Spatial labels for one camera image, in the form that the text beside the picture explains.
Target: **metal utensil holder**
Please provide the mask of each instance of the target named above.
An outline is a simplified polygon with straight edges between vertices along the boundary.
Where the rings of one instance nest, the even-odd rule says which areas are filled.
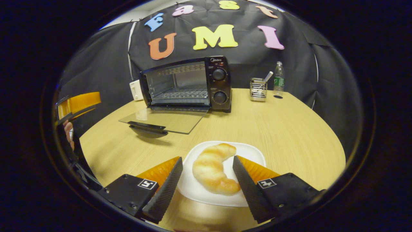
[[[250,79],[250,99],[252,101],[266,101],[267,83],[262,78]]]

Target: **water bottle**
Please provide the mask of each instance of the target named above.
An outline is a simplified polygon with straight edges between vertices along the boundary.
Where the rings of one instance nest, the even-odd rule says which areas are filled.
[[[285,73],[283,71],[282,62],[278,61],[275,69],[275,81],[274,81],[274,93],[275,95],[282,96],[283,86],[285,85]]]

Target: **wooden table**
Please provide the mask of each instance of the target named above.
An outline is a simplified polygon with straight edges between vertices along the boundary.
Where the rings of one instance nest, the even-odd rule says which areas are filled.
[[[266,102],[249,99],[249,89],[233,89],[232,112],[209,112],[188,134],[169,133],[152,139],[137,135],[118,120],[146,107],[129,102],[112,112],[82,137],[91,170],[103,186],[122,174],[141,172],[176,156],[183,159],[197,144],[220,140],[258,148],[267,167],[292,172],[314,188],[327,189],[345,167],[345,154],[332,129],[308,106],[289,93],[283,99],[269,92]],[[236,232],[255,227],[247,207],[215,206],[189,200],[176,190],[159,226]]]

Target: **black knob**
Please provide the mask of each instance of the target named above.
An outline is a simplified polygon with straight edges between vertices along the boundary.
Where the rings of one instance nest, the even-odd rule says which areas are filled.
[[[215,80],[223,80],[226,76],[226,72],[223,69],[216,69],[213,71],[212,76]]]
[[[213,96],[213,100],[218,104],[223,104],[227,99],[227,96],[224,92],[216,92]]]

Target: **foam letter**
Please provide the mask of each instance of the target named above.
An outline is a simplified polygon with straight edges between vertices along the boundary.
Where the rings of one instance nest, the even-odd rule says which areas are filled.
[[[179,16],[179,15],[182,15],[182,14],[190,14],[192,12],[194,12],[193,6],[192,5],[187,5],[187,6],[182,6],[182,7],[177,8],[173,12],[172,15],[173,16]]]
[[[234,1],[220,1],[220,8],[222,9],[239,9],[240,6]]]
[[[163,59],[165,57],[168,57],[172,52],[173,49],[175,48],[175,35],[176,33],[171,33],[168,35],[165,35],[167,47],[164,52],[159,52],[159,42],[162,40],[161,38],[154,39],[149,42],[150,46],[150,57],[152,59]]]
[[[207,48],[204,40],[206,40],[211,47],[215,47],[219,38],[219,47],[237,47],[238,44],[233,38],[233,28],[233,25],[230,24],[219,25],[215,32],[212,32],[205,26],[193,28],[192,31],[196,34],[196,44],[193,46],[193,49],[200,50]]]
[[[278,38],[276,37],[275,31],[276,29],[270,26],[258,26],[266,37],[265,46],[269,48],[276,48],[276,49],[284,49],[285,46],[279,43]]]
[[[150,31],[156,30],[158,27],[160,27],[163,23],[163,18],[161,17],[163,13],[158,13],[155,17],[151,18],[149,21],[145,23],[145,26],[148,25],[150,27]]]
[[[273,13],[273,11],[267,9],[266,7],[263,7],[263,6],[256,6],[256,7],[259,8],[265,15],[267,15],[269,17],[272,17],[274,19],[278,18],[276,15],[271,14],[271,13]]]

